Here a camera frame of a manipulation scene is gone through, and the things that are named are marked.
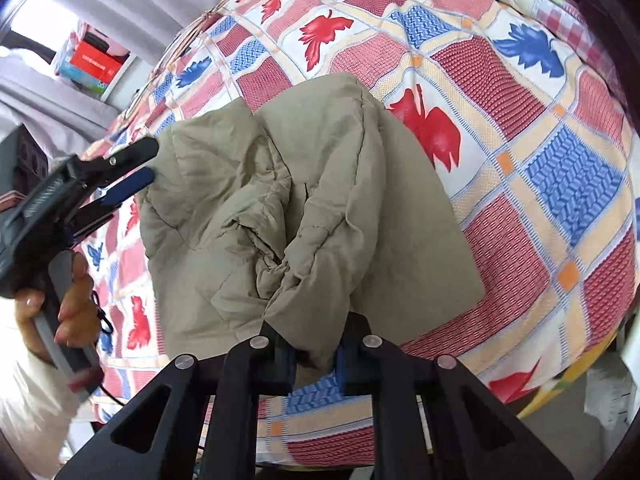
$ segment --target finger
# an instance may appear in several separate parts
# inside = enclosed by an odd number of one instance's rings
[[[84,254],[76,253],[71,267],[71,275],[73,276],[74,281],[82,278],[88,271],[89,263],[84,257]]]
[[[15,295],[15,320],[25,322],[39,313],[44,303],[44,294],[39,290],[24,288]]]
[[[100,335],[100,320],[95,309],[84,309],[73,319],[63,321],[56,332],[55,341],[72,348],[93,345]]]
[[[87,306],[92,306],[92,311],[95,314],[95,304],[90,299],[93,291],[94,279],[88,274],[75,280],[74,284],[66,292],[62,304],[60,304],[58,320],[64,321],[77,316]]]

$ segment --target quilted blanket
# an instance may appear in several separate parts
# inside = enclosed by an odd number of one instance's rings
[[[238,97],[256,110],[330,72],[356,75],[420,140],[486,289],[404,350],[456,355],[530,412],[606,347],[639,279],[634,131],[570,0],[224,0],[181,33],[86,156]],[[130,200],[84,244],[116,327],[100,342],[106,386],[125,400],[166,363],[138,224]],[[94,402],[102,420],[116,410]],[[370,403],[343,399],[331,375],[264,402],[260,417],[258,462],[372,461]]]

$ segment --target silver screw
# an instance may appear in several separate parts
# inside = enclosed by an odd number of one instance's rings
[[[444,368],[445,370],[453,370],[458,364],[456,358],[450,355],[441,355],[436,362],[440,368]]]
[[[261,348],[267,348],[267,346],[269,346],[269,339],[263,335],[257,335],[256,337],[251,338],[249,344],[251,345],[251,348],[260,350]]]
[[[382,346],[382,338],[379,335],[369,334],[362,338],[364,346],[367,348],[380,348]]]
[[[178,368],[178,370],[186,370],[187,368],[191,368],[194,362],[195,359],[193,356],[187,354],[180,355],[175,360],[175,367]]]

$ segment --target white sleeve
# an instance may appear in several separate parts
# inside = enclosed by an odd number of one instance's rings
[[[24,345],[0,388],[0,430],[34,475],[53,478],[71,420],[80,402],[57,368]]]

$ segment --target person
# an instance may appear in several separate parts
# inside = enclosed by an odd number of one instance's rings
[[[82,254],[73,261],[73,283],[60,305],[56,342],[73,348],[94,344],[100,333],[97,307],[92,301],[94,280]],[[44,294],[20,290],[15,295],[15,320],[23,345],[16,349],[9,376],[2,377],[0,431],[32,474],[52,478],[79,399],[53,365],[33,323]]]

